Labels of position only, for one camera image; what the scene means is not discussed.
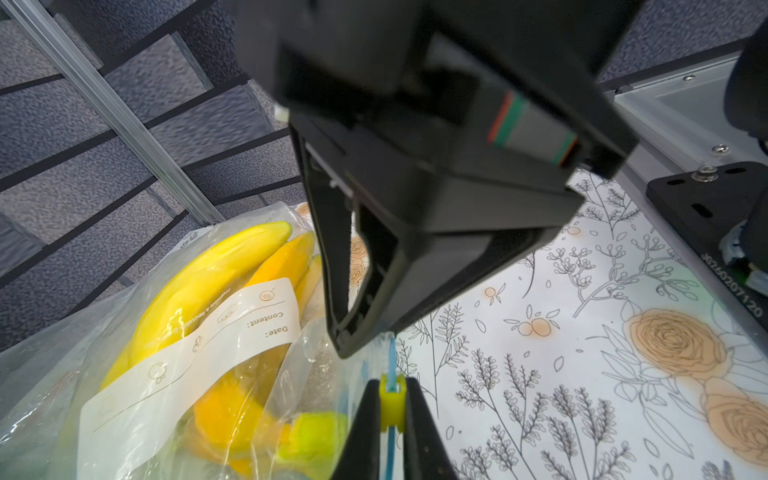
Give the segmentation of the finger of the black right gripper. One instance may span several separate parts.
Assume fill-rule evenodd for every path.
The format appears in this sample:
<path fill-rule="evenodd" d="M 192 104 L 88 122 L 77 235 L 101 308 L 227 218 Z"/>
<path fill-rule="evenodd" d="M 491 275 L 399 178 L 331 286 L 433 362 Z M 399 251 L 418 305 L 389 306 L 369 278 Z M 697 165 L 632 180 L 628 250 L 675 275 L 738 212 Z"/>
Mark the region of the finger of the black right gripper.
<path fill-rule="evenodd" d="M 551 241 L 554 227 L 427 235 L 388 246 L 366 239 L 359 345 L 399 333 L 432 310 Z"/>

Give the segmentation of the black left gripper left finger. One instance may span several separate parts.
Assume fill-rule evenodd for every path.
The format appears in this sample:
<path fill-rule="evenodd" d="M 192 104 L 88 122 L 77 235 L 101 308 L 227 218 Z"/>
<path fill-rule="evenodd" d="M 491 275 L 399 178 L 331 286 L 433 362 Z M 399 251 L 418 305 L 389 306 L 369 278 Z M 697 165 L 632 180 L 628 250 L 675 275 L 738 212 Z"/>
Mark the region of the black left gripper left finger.
<path fill-rule="evenodd" d="M 380 477 L 380 382 L 370 380 L 363 392 L 332 480 L 377 480 Z"/>

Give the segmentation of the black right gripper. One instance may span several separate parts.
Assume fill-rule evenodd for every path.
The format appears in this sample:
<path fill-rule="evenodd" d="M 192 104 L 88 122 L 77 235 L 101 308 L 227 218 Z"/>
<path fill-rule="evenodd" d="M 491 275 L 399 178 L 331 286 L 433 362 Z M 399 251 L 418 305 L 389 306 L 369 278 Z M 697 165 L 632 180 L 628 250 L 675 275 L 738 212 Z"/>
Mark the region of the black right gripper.
<path fill-rule="evenodd" d="M 636 146 L 595 81 L 638 1 L 237 1 L 242 68 L 291 114 L 323 260 L 327 331 L 347 359 L 391 331 L 392 244 L 350 299 L 362 238 L 547 229 L 582 205 L 584 165 Z"/>

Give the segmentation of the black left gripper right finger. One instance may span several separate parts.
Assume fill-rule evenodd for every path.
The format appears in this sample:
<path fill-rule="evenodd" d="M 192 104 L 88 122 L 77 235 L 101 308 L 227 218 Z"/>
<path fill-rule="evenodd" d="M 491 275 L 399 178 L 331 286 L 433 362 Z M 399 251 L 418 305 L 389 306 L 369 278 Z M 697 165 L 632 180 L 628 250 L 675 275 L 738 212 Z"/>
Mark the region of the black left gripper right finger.
<path fill-rule="evenodd" d="M 411 377 L 406 379 L 403 455 L 405 480 L 457 479 L 421 386 Z"/>

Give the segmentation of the yellow banana bunch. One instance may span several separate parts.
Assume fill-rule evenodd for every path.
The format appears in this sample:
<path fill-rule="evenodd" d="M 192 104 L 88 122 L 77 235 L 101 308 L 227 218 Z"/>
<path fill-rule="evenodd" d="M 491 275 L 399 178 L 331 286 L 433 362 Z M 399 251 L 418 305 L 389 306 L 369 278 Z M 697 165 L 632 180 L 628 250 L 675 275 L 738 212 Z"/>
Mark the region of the yellow banana bunch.
<path fill-rule="evenodd" d="M 314 233 L 222 225 L 124 308 L 131 335 L 83 405 L 81 479 L 327 479 L 347 388 L 315 299 Z"/>

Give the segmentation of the clear zip-top bag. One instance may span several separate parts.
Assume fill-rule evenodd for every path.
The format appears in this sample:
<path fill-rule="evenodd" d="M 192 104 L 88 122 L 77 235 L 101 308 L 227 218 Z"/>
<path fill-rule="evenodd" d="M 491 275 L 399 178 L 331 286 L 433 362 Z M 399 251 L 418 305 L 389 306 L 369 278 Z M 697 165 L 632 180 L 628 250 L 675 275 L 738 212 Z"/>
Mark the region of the clear zip-top bag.
<path fill-rule="evenodd" d="M 384 334 L 327 332 L 308 217 L 278 203 L 193 231 L 136 285 L 1 355 L 5 479 L 327 479 Z"/>

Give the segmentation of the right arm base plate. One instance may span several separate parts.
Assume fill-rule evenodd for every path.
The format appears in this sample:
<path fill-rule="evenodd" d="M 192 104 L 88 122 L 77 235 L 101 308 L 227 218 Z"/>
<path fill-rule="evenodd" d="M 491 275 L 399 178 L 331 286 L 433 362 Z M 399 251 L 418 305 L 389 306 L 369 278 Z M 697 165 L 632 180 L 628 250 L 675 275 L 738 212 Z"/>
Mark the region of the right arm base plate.
<path fill-rule="evenodd" d="M 646 197 L 725 289 L 767 326 L 767 166 L 737 162 L 652 180 Z"/>

